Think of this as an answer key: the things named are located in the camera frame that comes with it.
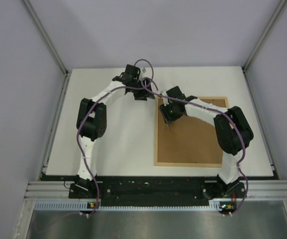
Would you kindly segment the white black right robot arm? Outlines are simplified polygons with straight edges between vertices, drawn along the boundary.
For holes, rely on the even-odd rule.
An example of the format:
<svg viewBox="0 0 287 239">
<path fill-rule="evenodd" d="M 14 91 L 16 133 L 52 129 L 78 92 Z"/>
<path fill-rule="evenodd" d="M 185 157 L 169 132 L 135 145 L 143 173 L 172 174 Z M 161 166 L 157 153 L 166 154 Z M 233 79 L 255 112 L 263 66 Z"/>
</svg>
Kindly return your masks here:
<svg viewBox="0 0 287 239">
<path fill-rule="evenodd" d="M 163 103 L 159 110 L 166 124 L 182 116 L 197 118 L 215 128 L 220 148 L 223 150 L 222 166 L 217 175 L 215 192 L 222 197 L 230 196 L 240 182 L 240 164 L 254 133 L 240 107 L 218 107 L 196 96 L 186 97 L 178 86 L 158 95 Z"/>
</svg>

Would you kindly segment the wooden picture frame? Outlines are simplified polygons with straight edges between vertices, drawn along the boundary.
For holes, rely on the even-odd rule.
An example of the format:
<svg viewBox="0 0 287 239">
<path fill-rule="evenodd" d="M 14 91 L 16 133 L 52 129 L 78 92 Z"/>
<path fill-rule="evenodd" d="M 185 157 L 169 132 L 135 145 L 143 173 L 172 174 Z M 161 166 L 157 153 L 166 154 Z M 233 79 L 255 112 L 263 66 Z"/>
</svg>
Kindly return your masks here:
<svg viewBox="0 0 287 239">
<path fill-rule="evenodd" d="M 159 110 L 162 99 L 155 100 L 154 165 L 166 167 L 220 168 L 223 150 L 215 127 L 200 119 L 182 116 L 166 131 Z"/>
</svg>

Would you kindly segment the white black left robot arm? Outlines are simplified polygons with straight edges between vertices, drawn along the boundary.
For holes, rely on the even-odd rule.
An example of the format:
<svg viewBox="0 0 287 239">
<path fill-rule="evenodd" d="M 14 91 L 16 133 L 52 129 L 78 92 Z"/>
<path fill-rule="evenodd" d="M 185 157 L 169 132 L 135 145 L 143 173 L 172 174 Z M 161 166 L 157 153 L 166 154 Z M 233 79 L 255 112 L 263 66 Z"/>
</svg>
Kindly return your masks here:
<svg viewBox="0 0 287 239">
<path fill-rule="evenodd" d="M 154 99 L 151 90 L 154 75 L 144 77 L 143 69 L 135 65 L 127 65 L 124 72 L 115 76 L 109 85 L 91 99 L 83 98 L 77 116 L 77 145 L 81 152 L 81 161 L 75 184 L 85 197 L 99 194 L 95 151 L 99 139 L 107 129 L 107 110 L 116 100 L 127 93 L 132 93 L 135 100 Z"/>
</svg>

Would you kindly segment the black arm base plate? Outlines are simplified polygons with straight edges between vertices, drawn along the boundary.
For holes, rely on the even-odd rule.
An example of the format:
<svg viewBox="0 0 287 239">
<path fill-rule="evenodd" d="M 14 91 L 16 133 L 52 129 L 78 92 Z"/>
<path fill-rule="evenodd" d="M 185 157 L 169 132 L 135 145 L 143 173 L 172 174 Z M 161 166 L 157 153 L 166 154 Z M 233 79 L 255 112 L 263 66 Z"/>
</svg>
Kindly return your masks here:
<svg viewBox="0 0 287 239">
<path fill-rule="evenodd" d="M 246 187 L 237 179 L 226 185 L 216 177 L 178 176 L 97 176 L 98 185 L 76 177 L 70 186 L 70 199 L 99 199 L 135 202 L 137 199 L 181 200 L 189 196 L 196 200 L 214 198 L 241 199 Z"/>
</svg>

